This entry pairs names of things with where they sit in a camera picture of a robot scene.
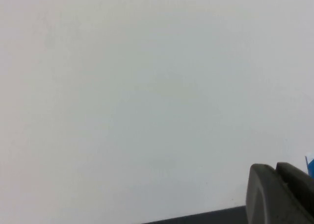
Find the black plastic object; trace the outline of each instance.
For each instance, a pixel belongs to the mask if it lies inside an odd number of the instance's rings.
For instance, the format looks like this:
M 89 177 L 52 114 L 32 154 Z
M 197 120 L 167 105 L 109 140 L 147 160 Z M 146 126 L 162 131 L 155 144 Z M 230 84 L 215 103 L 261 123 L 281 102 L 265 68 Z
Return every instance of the black plastic object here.
M 287 163 L 254 164 L 246 195 L 249 224 L 314 224 L 313 180 Z
M 247 224 L 245 206 L 172 218 L 150 224 Z

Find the blue object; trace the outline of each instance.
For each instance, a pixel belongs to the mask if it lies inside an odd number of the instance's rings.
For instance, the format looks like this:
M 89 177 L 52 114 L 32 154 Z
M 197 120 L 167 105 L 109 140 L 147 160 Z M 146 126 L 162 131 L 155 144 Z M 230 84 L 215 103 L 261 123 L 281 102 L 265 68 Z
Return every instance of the blue object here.
M 306 165 L 311 178 L 314 178 L 314 158 L 311 154 L 305 156 Z

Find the white wall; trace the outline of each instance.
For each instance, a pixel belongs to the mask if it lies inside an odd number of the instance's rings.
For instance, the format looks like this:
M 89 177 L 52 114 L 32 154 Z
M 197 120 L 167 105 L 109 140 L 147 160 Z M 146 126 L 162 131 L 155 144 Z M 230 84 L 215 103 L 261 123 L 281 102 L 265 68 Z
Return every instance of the white wall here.
M 0 0 L 0 223 L 129 224 L 243 205 L 305 170 L 313 0 Z

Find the dark gray surface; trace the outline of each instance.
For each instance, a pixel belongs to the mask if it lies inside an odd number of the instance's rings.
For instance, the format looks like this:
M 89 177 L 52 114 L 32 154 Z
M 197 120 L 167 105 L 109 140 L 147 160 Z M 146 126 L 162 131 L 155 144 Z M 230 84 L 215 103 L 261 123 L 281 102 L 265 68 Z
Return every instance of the dark gray surface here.
M 153 222 L 150 224 L 247 224 L 245 206 Z

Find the black edge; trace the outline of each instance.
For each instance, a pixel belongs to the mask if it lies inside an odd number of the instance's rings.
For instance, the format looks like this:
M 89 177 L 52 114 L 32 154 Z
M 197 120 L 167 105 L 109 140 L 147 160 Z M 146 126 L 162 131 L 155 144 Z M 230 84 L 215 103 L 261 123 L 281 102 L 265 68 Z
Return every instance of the black edge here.
M 149 224 L 248 224 L 245 206 L 172 218 Z

